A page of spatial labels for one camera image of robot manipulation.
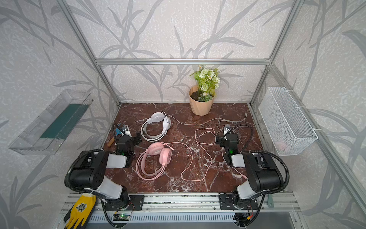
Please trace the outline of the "pink headphones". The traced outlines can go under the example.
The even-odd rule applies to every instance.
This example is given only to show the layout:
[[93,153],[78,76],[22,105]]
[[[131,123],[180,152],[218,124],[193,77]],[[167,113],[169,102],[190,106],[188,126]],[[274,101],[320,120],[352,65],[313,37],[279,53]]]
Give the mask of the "pink headphones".
[[[172,159],[173,148],[167,143],[156,142],[151,145],[138,157],[136,162],[136,173],[139,178],[152,181],[158,179],[163,175],[165,169]],[[146,171],[146,161],[147,159],[155,159],[160,167],[153,173],[147,173]]]

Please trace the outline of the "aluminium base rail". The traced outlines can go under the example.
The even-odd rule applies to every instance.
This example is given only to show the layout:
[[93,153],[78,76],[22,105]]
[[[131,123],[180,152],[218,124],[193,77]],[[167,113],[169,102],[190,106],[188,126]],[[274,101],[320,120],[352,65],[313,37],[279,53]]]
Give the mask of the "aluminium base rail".
[[292,192],[273,194],[274,208],[267,206],[267,199],[258,198],[244,207],[236,208],[230,195],[218,193],[145,193],[132,194],[132,203],[118,210],[106,205],[110,219],[114,213],[127,214],[130,223],[138,222],[231,222],[240,214],[252,215],[257,210],[288,212],[292,220],[303,214]]

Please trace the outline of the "green artificial plant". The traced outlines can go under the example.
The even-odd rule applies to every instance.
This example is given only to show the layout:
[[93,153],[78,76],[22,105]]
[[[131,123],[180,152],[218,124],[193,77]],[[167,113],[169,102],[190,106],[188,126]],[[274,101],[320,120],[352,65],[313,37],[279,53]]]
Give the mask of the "green artificial plant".
[[218,73],[218,68],[210,69],[199,65],[198,71],[192,74],[197,82],[198,89],[192,93],[191,98],[198,102],[209,102],[213,100],[215,91],[220,86]]

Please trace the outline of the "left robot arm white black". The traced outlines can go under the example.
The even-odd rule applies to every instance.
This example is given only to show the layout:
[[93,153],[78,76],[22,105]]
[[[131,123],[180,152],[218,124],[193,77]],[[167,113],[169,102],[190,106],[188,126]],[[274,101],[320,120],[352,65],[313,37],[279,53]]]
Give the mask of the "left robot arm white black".
[[82,151],[71,164],[64,183],[75,192],[91,194],[102,200],[130,201],[126,187],[105,176],[106,169],[129,168],[135,157],[134,147],[142,142],[141,134],[135,137],[122,135],[117,140],[116,152],[102,149]]

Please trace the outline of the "pink object in basket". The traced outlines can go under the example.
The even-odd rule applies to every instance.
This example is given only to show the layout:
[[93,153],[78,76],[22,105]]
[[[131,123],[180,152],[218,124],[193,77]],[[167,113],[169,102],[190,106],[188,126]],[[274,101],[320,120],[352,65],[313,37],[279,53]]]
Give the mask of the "pink object in basket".
[[279,140],[275,142],[276,149],[278,151],[286,152],[288,150],[289,145],[283,140]]

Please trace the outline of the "clear plastic wall tray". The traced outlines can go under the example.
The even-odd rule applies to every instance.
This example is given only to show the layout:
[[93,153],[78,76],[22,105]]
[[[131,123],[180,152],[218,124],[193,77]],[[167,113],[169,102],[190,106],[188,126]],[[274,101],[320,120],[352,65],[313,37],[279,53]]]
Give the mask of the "clear plastic wall tray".
[[55,155],[93,100],[65,89],[9,146],[22,155]]

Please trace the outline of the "yellow black work glove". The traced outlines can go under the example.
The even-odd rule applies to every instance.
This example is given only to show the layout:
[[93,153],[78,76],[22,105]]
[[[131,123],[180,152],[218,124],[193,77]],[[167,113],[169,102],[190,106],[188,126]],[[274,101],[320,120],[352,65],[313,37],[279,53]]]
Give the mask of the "yellow black work glove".
[[85,229],[96,205],[96,196],[83,193],[67,212],[64,221],[65,229]]

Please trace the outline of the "beige flower pot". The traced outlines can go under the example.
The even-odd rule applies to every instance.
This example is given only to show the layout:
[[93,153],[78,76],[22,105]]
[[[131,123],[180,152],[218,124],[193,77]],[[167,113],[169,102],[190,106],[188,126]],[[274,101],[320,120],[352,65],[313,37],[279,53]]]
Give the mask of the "beige flower pot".
[[191,89],[189,91],[191,109],[195,115],[205,116],[210,112],[214,99],[212,99],[208,102],[198,102],[198,101],[194,100],[193,98],[191,98],[191,95],[193,93],[195,93],[197,90],[198,90],[198,86],[195,85],[195,86],[191,87]]

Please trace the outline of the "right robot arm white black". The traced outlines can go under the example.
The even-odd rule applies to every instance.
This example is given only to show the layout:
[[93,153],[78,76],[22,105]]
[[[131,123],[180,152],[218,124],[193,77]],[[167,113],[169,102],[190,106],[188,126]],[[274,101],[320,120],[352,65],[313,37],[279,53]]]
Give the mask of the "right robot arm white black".
[[259,196],[283,191],[290,180],[285,162],[277,155],[265,150],[240,152],[237,134],[216,136],[216,144],[225,150],[224,161],[233,168],[246,169],[246,182],[233,192],[236,202],[256,199]]

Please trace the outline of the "white headphones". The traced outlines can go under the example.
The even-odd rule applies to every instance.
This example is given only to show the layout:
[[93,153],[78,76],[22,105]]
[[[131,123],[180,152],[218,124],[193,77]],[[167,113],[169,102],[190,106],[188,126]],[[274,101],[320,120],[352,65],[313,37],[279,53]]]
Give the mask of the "white headphones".
[[[157,135],[151,135],[148,133],[148,127],[153,126],[156,130],[159,127],[158,124],[161,123],[160,126],[162,130]],[[147,142],[157,142],[160,141],[168,132],[171,127],[171,119],[168,117],[166,112],[155,112],[148,118],[140,129],[140,134],[144,140]]]

